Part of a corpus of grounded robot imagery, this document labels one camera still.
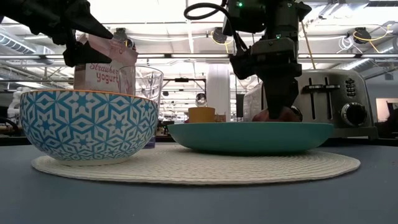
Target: woven placemat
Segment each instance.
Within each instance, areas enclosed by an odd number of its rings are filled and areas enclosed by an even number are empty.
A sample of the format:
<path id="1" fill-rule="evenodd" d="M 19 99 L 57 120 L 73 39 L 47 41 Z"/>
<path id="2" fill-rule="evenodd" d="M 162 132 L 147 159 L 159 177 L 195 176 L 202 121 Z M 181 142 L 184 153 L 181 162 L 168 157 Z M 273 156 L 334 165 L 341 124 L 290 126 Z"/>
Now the woven placemat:
<path id="1" fill-rule="evenodd" d="M 221 156 L 183 146 L 143 149 L 127 162 L 104 166 L 65 166 L 49 156 L 32 161 L 37 170 L 63 177 L 165 184 L 263 184 L 317 180 L 356 170 L 351 157 L 308 151 L 291 156 Z"/>

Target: toaster slot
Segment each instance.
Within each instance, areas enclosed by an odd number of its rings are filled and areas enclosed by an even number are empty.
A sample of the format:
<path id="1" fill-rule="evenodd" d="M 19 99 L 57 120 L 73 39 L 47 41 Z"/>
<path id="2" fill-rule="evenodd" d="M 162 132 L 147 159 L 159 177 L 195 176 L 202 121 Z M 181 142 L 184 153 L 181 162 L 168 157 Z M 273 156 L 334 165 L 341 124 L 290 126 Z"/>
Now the toaster slot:
<path id="1" fill-rule="evenodd" d="M 308 82 L 310 85 L 312 85 L 312 79 L 309 78 Z M 315 119 L 315 102 L 313 100 L 313 92 L 310 92 L 310 97 L 311 97 L 311 109 L 312 109 L 312 119 Z"/>
<path id="2" fill-rule="evenodd" d="M 325 77 L 325 85 L 328 86 L 329 85 L 329 80 L 328 77 Z M 330 95 L 330 91 L 326 92 L 326 103 L 327 103 L 327 113 L 328 113 L 328 119 L 332 119 L 333 118 L 333 113 L 331 111 L 331 95 Z"/>

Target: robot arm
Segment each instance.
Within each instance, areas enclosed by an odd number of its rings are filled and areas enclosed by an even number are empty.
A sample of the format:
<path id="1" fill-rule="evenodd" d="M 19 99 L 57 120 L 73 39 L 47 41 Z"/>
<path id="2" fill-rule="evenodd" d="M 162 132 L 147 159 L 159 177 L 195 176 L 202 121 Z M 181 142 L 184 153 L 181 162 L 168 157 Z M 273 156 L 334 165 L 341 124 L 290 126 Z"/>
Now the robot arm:
<path id="1" fill-rule="evenodd" d="M 112 39 L 113 35 L 90 14 L 86 0 L 2 0 L 0 23 L 7 16 L 30 28 L 38 35 L 43 33 L 58 45 L 66 45 L 63 56 L 68 66 L 80 63 L 110 63 L 111 59 L 76 41 L 75 30 L 98 37 Z"/>
<path id="2" fill-rule="evenodd" d="M 188 13 L 201 7 L 215 11 L 203 16 Z M 198 3 L 184 11 L 187 19 L 204 19 L 217 11 L 225 14 L 223 33 L 232 35 L 237 51 L 230 56 L 234 73 L 239 79 L 256 74 L 266 89 L 269 117 L 277 119 L 283 107 L 291 107 L 299 94 L 295 77 L 301 76 L 297 63 L 299 52 L 299 22 L 311 7 L 294 0 L 223 0 L 220 6 Z M 247 48 L 236 31 L 264 31 L 259 41 Z"/>

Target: yellow cup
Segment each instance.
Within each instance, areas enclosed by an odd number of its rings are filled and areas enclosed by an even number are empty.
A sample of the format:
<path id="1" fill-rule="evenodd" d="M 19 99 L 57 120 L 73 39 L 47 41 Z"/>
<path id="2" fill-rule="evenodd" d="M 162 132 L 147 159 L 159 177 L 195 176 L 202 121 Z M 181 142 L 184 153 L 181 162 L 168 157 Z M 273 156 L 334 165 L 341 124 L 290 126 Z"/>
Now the yellow cup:
<path id="1" fill-rule="evenodd" d="M 189 123 L 214 122 L 216 109 L 209 107 L 189 108 Z"/>

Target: white pillar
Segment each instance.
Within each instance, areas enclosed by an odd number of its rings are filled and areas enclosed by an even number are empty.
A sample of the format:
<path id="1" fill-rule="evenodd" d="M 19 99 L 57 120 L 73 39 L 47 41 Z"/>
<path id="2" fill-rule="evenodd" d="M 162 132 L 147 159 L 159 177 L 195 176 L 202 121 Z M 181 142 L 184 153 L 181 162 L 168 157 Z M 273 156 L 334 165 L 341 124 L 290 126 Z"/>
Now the white pillar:
<path id="1" fill-rule="evenodd" d="M 206 79 L 206 96 L 208 106 L 216 108 L 216 114 L 226 115 L 231 121 L 231 90 L 229 87 L 228 64 L 210 64 Z"/>

